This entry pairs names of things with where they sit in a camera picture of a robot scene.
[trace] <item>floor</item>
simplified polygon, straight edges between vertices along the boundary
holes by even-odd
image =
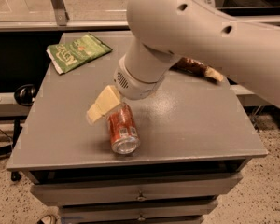
[[[79,1],[65,0],[70,17],[76,21],[97,15],[96,7],[102,6],[102,0],[83,0],[87,3]],[[110,2],[105,3],[104,18],[115,18],[115,13],[107,12],[110,7],[115,10],[111,0],[104,1]],[[117,18],[121,19],[126,0],[114,1],[119,15]],[[43,20],[50,20],[48,0],[43,0],[41,5],[38,3],[39,0],[0,0],[0,20],[28,18],[28,21],[33,21],[40,18],[35,15],[37,12],[41,13]],[[263,113],[257,123],[259,137],[269,150],[269,155],[252,160],[244,168],[243,180],[229,194],[218,198],[218,208],[204,218],[203,224],[280,224],[280,124],[271,113]],[[11,124],[0,122],[0,128],[12,135]],[[0,146],[8,143],[8,139],[0,133]],[[0,224],[34,224],[45,214],[58,216],[57,207],[45,206],[30,193],[32,183],[28,178],[23,176],[20,182],[10,180],[10,173],[5,169],[6,163],[7,158],[0,160]]]
[[[259,137],[269,150],[266,158],[252,160],[243,170],[243,180],[227,195],[203,224],[280,224],[280,123],[271,113],[257,119]],[[0,123],[12,135],[12,125]],[[0,146],[8,144],[0,133]],[[34,224],[45,214],[58,216],[57,207],[42,204],[30,193],[32,183],[25,176],[10,180],[7,158],[0,160],[0,224]]]

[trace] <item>gray tabletop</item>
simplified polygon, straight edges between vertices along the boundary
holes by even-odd
[[[127,101],[141,146],[128,156],[112,152],[106,121],[94,126],[86,111],[108,84],[131,33],[93,32],[113,51],[59,76],[51,65],[7,164],[8,170],[86,168],[262,157],[267,150],[227,80],[169,71],[156,94]],[[84,33],[63,34],[61,43]]]

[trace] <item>speckled floor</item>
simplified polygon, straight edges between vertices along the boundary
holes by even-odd
[[[252,160],[243,170],[243,180],[227,195],[219,196],[219,206],[203,224],[280,224],[280,125],[270,113],[258,118],[259,136],[269,155]],[[10,133],[11,125],[1,126]],[[0,134],[0,145],[5,138]],[[0,160],[0,224],[34,224],[45,214],[58,215],[57,207],[47,207],[30,193],[32,183],[25,176],[10,180]]]

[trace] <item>wire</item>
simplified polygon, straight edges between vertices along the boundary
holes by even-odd
[[[9,138],[9,141],[12,142],[12,137],[9,136],[7,133],[5,133],[3,130],[0,129],[0,132],[5,135],[7,138]]]

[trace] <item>drawer knob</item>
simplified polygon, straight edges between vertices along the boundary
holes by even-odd
[[[146,219],[140,214],[140,217],[138,218],[138,221],[145,221]]]
[[[137,201],[142,202],[145,201],[147,198],[143,196],[142,192],[139,193],[139,196],[136,198]]]

